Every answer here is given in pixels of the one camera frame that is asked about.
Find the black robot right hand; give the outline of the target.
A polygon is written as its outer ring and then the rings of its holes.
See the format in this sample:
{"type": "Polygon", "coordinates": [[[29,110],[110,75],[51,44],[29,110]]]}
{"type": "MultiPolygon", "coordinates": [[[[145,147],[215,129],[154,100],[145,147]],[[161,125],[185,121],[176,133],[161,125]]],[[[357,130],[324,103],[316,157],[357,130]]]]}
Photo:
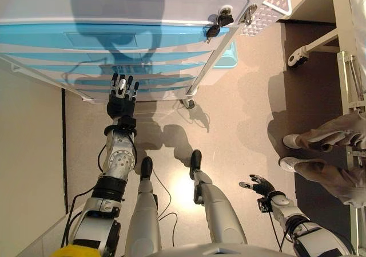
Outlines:
{"type": "Polygon", "coordinates": [[[239,182],[241,188],[250,189],[255,193],[267,197],[271,192],[275,191],[274,186],[265,178],[260,175],[249,175],[252,183],[239,182]]]}

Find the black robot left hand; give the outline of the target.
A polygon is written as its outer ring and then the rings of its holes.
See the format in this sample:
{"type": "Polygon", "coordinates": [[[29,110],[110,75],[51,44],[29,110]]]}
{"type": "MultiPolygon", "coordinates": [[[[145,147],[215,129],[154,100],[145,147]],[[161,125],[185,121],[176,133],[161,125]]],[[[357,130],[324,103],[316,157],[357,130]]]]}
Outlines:
{"type": "Polygon", "coordinates": [[[133,117],[140,83],[136,81],[134,86],[132,83],[133,76],[126,78],[124,74],[113,73],[106,108],[110,118],[133,117]]]}

